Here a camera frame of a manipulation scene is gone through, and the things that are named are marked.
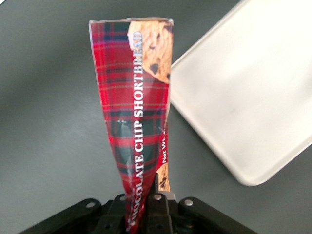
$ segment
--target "white plastic tray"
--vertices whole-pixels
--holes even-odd
[[[241,1],[173,65],[172,103],[244,185],[312,143],[311,9]]]

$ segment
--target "cookie image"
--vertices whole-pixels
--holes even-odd
[[[133,33],[140,32],[143,36],[143,69],[158,80],[169,83],[172,46],[173,23],[171,21],[132,21],[128,30],[131,50],[133,47]]]
[[[158,190],[170,191],[169,179],[168,179],[168,163],[163,164],[158,170]]]

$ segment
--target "chocolate chip shortbread bag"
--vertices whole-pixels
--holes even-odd
[[[169,190],[173,21],[90,21],[89,28],[108,139],[126,194],[127,231],[135,234],[157,169],[160,190]]]

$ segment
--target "bolt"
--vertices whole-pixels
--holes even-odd
[[[186,200],[184,201],[184,204],[185,204],[186,206],[192,206],[192,205],[193,205],[193,201],[192,201],[192,200],[189,200],[189,199],[186,199]]]
[[[155,199],[156,201],[161,200],[161,195],[160,195],[160,194],[154,195],[154,199]]]
[[[86,208],[92,208],[94,207],[96,204],[94,202],[89,202],[87,205],[86,205]]]

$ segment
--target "dark gray surface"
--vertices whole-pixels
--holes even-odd
[[[237,0],[8,0],[0,6],[0,233],[122,192],[100,109],[88,20],[170,17],[174,60]],[[239,184],[171,108],[170,181],[261,234],[312,230],[312,147],[268,182]]]

